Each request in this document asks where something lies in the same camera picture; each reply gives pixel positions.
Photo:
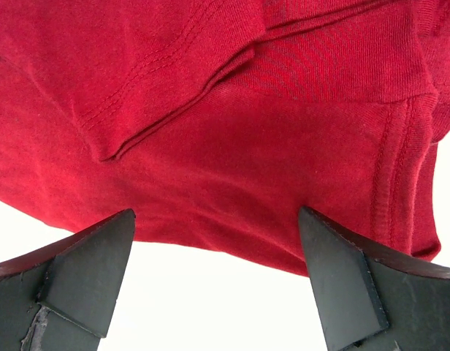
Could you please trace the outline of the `dark red t shirt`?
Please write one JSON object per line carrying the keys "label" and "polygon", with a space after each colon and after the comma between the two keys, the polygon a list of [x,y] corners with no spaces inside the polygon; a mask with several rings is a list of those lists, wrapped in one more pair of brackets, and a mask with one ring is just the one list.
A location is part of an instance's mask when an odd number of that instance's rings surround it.
{"label": "dark red t shirt", "polygon": [[307,273],[308,206],[423,260],[450,1],[0,1],[0,201]]}

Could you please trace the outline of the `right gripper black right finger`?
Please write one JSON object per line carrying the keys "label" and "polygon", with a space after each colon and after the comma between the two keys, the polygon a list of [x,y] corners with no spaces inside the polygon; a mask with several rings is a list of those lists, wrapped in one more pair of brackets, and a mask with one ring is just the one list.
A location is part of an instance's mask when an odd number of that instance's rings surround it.
{"label": "right gripper black right finger", "polygon": [[328,350],[450,351],[450,268],[299,211],[302,249]]}

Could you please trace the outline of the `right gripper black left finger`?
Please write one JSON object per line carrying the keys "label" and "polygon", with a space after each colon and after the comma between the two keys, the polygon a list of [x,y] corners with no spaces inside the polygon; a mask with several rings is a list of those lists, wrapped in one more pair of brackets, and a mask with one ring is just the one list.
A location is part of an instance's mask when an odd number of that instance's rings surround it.
{"label": "right gripper black left finger", "polygon": [[0,263],[0,351],[97,350],[135,231],[131,209]]}

